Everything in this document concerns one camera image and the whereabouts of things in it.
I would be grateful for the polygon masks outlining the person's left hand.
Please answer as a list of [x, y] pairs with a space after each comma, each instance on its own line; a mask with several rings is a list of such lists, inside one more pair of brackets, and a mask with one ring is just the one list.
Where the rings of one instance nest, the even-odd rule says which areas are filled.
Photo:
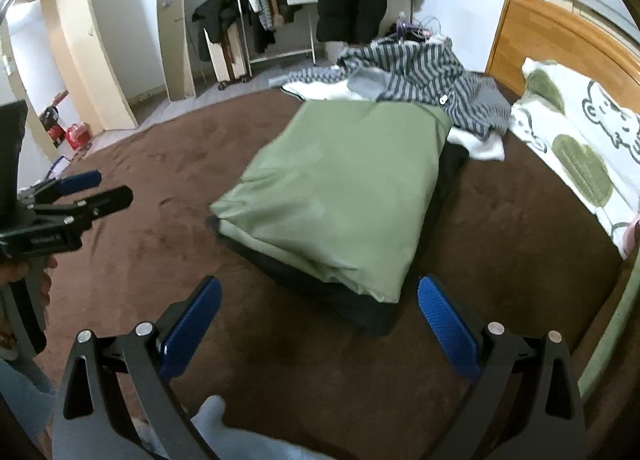
[[[49, 271], [58, 267], [58, 260], [55, 256], [48, 256], [44, 261], [43, 272], [40, 273], [39, 284], [39, 303], [43, 308], [47, 308], [51, 303], [50, 291], [52, 287], [52, 279]], [[0, 266], [1, 287], [5, 287], [10, 283], [17, 283], [25, 279], [30, 272], [30, 266], [27, 261], [11, 261], [2, 258]]]

